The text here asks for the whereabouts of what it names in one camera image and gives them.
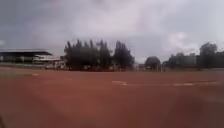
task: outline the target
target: dirt field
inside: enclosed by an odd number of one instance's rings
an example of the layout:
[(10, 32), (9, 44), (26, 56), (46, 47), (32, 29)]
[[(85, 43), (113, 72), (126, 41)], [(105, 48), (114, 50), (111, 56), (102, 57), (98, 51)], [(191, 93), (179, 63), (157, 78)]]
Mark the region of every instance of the dirt field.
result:
[(7, 128), (224, 127), (224, 72), (0, 72)]

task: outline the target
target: distant building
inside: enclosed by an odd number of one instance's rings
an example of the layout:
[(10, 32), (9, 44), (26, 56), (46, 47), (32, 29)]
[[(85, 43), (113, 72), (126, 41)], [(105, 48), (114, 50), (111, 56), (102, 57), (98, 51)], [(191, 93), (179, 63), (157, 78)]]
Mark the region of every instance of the distant building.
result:
[(37, 61), (59, 61), (44, 49), (0, 49), (1, 62), (34, 63)]

